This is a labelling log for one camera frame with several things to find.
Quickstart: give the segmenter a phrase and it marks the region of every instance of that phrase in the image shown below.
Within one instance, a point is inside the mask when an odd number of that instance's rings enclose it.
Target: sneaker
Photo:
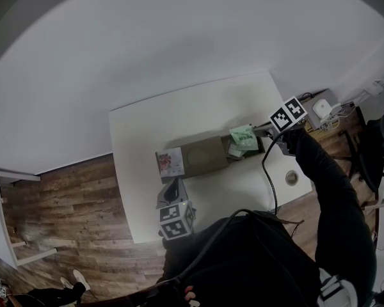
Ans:
[[[60,280],[64,287],[66,287],[67,289],[72,289],[72,284],[69,282],[69,280],[63,277],[61,277]]]
[[[85,290],[86,291],[89,291],[91,289],[90,285],[87,283],[87,281],[85,280],[84,276],[79,271],[74,269],[72,271],[72,274],[74,274],[74,277],[76,278],[77,282],[80,282],[80,283],[82,283],[85,286]]]

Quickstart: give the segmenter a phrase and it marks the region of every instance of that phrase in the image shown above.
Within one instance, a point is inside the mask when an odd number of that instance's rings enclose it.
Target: round hole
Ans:
[[[295,171],[289,171],[286,174],[286,183],[291,187],[296,185],[299,180],[299,175]]]

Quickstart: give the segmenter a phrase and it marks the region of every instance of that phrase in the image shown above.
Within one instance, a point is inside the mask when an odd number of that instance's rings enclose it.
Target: white table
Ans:
[[[8,183],[15,182],[16,180],[40,181],[40,177],[27,175],[23,173],[0,170],[0,183],[8,184]],[[44,258],[46,256],[52,255],[57,252],[57,249],[51,249],[31,257],[17,259],[13,249],[17,247],[22,247],[25,245],[26,243],[24,241],[13,243],[13,244],[10,242],[10,238],[8,236],[8,232],[6,228],[6,223],[4,220],[3,207],[1,206],[1,194],[0,194],[0,259],[16,269],[18,266],[21,266],[30,262],[34,262],[35,260]]]
[[[116,175],[134,242],[158,240],[157,194],[163,188],[154,153],[199,139],[224,135],[228,130],[268,122],[282,103],[269,73],[214,81],[146,99],[109,114]],[[263,140],[264,146],[270,139]],[[197,209],[196,231],[240,208],[270,210],[274,199],[262,170],[263,155],[228,168],[184,181]],[[312,190],[294,157],[284,156],[277,145],[267,161],[279,205]],[[298,183],[285,182],[288,171]]]

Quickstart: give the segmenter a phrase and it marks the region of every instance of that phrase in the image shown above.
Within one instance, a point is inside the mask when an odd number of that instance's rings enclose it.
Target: green package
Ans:
[[[229,130],[238,150],[259,150],[251,125],[243,125]]]

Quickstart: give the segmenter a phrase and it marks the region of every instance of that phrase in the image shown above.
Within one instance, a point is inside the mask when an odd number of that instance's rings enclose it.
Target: wooden floor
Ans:
[[[338,132],[360,130],[356,114],[341,121],[328,133],[313,135],[332,155],[348,155],[348,146]],[[349,165],[340,164],[345,170]],[[352,181],[361,202],[373,199],[364,182]],[[41,182],[17,182],[2,188],[4,214],[12,242],[26,241],[27,247],[15,248],[21,258],[33,252],[56,247],[58,253],[19,267],[17,271],[0,261],[0,277],[13,291],[26,293],[33,288],[62,288],[60,276],[72,283],[72,270],[79,269],[88,280],[92,293],[84,302],[119,297],[154,284],[161,275],[164,250],[160,242],[134,244],[115,175],[112,156],[42,175]],[[313,191],[284,205],[279,217],[304,219],[294,240],[312,258],[316,249],[319,206]],[[375,215],[366,217],[374,228]]]

